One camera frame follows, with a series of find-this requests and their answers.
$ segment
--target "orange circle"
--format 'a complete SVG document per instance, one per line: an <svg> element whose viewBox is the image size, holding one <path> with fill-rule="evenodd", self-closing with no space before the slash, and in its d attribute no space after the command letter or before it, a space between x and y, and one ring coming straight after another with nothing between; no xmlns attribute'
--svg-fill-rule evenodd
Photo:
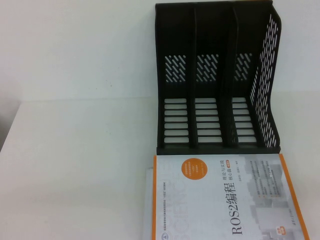
<svg viewBox="0 0 320 240"><path fill-rule="evenodd" d="M204 161L199 158L189 158L182 163L182 173L188 179L199 180L205 177L208 167Z"/></svg>

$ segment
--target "book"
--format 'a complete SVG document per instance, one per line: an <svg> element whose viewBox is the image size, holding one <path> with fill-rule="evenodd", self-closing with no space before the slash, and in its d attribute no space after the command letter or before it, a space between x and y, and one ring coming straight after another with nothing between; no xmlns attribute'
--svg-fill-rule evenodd
<svg viewBox="0 0 320 240"><path fill-rule="evenodd" d="M154 157L152 240L308 240L281 154Z"/></svg>
<svg viewBox="0 0 320 240"><path fill-rule="evenodd" d="M153 169L149 168L145 173L145 194L142 240L152 239L152 197L153 197Z"/></svg>

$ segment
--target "perforated side panel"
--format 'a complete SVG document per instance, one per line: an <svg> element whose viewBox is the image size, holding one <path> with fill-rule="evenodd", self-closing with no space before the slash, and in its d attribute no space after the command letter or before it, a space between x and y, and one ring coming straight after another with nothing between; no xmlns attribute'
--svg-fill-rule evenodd
<svg viewBox="0 0 320 240"><path fill-rule="evenodd" d="M209 83L217 80L219 55L198 55L196 63L196 82Z"/></svg>
<svg viewBox="0 0 320 240"><path fill-rule="evenodd" d="M254 79L253 79L253 84L252 84L252 89L250 93L250 101L251 104L254 105L254 100L255 100L255 94L256 94L256 87L257 87L257 79L258 79L258 69L255 72Z"/></svg>
<svg viewBox="0 0 320 240"><path fill-rule="evenodd" d="M267 147L276 147L277 140L275 132L271 127L268 108L269 106L269 94L271 91L270 81L275 71L275 50L277 46L277 39L279 35L279 29L277 23L270 15L270 21L267 25L266 36L263 41L263 50L260 54L260 60L262 63L260 83L257 93L257 102L255 106L256 114L258 115L259 125L262 130L264 142Z"/></svg>

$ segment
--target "desk file organizer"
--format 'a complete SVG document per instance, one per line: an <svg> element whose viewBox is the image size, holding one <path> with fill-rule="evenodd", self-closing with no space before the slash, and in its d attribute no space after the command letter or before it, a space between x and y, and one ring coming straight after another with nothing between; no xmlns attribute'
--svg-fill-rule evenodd
<svg viewBox="0 0 320 240"><path fill-rule="evenodd" d="M276 154L270 0L155 5L158 155Z"/></svg>

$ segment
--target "orange stripe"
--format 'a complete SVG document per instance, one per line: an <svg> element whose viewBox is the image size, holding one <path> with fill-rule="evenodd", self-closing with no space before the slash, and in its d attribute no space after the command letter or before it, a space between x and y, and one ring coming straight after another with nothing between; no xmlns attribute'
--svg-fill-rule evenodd
<svg viewBox="0 0 320 240"><path fill-rule="evenodd" d="M281 160L281 163L282 163L282 168L283 168L283 171L284 171L284 174L285 174L285 177L286 177L286 181L288 182L288 185L289 185L291 197L292 197L292 200L293 200L293 204L294 204L294 207L295 207L296 214L298 215L298 219L299 219L299 222L300 222L300 225L301 225L301 229L302 229L302 232L303 232L303 235L304 235L304 239L305 240L310 240L309 234L308 234L308 231L307 231L307 227L306 227L304 218L302 217L301 210L300 210L300 207L299 207L299 204L298 204L298 200L297 200L297 196L296 196L296 193L295 193L295 190L294 190L294 186L292 184L292 181L291 181L291 178L290 178L290 175L289 175L289 171L288 171L288 168L287 168L287 164L286 164L285 158L284 158L284 156L282 154L279 154L279 157L280 157L280 160Z"/></svg>
<svg viewBox="0 0 320 240"><path fill-rule="evenodd" d="M153 157L152 240L156 240L157 156Z"/></svg>

